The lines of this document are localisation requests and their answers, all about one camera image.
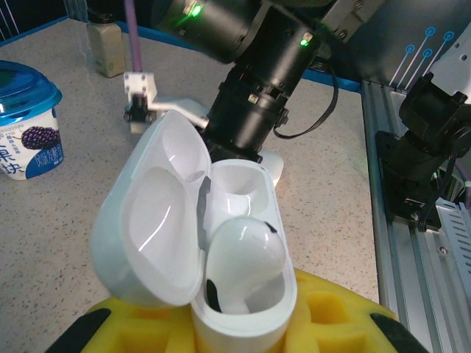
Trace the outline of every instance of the white earbud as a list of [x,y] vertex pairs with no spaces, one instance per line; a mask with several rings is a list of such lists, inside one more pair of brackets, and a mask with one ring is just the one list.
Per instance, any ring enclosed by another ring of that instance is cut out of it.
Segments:
[[285,261],[283,240],[271,225],[248,216],[225,221],[208,251],[208,304],[224,314],[249,313],[246,298],[280,275]]

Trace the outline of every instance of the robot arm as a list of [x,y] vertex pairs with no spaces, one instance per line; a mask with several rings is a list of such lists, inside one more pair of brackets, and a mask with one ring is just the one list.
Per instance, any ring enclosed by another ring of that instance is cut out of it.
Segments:
[[[152,74],[127,73],[125,118],[142,127],[178,110],[199,128],[213,161],[260,162],[266,137],[288,120],[285,105],[304,71],[319,55],[328,56],[328,50],[319,52],[325,27],[348,41],[384,2],[157,0],[155,28],[235,65],[209,110],[187,99],[158,99]],[[377,136],[389,214],[423,229],[440,227],[432,210],[440,191],[431,186],[433,173],[450,157],[453,166],[471,146],[470,37],[471,26],[406,96],[400,117],[407,133],[401,139]]]
[[166,109],[178,109],[201,129],[213,161],[260,162],[263,142],[287,122],[286,102],[322,44],[317,31],[322,16],[310,17],[306,11],[323,14],[323,27],[347,41],[384,1],[157,0],[151,20],[155,28],[235,65],[213,106],[196,112],[182,101],[157,99],[151,74],[141,81],[141,73],[128,73],[125,118],[131,126],[142,126]]

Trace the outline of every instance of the countertop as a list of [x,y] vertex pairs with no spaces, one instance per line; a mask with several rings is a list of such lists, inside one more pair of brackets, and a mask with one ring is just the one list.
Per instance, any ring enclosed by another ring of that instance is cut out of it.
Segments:
[[[152,40],[142,39],[141,47],[160,95],[211,106],[230,69]],[[38,69],[63,93],[57,114],[64,162],[23,182],[0,174],[0,351],[43,352],[108,296],[93,272],[88,239],[138,137],[122,118],[122,76],[106,79],[93,70],[83,23],[65,20],[17,40],[0,48],[0,59]],[[310,126],[332,90],[302,80],[283,131]],[[271,135],[265,146],[285,161],[277,197],[294,265],[377,301],[360,95],[342,90],[318,130],[295,140]]]

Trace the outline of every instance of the yogurt cup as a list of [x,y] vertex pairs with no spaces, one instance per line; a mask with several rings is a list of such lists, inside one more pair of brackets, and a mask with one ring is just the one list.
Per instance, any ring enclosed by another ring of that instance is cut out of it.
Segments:
[[64,159],[54,107],[62,93],[40,72],[0,60],[0,171],[31,179]]

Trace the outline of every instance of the yellow foam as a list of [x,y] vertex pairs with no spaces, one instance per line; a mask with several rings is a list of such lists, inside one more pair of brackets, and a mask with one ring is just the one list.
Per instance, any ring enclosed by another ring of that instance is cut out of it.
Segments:
[[[285,337],[270,353],[395,353],[369,317],[394,313],[352,291],[296,270],[298,297]],[[109,298],[90,309],[106,307],[108,319],[82,353],[206,353],[197,337],[191,308],[148,310]]]

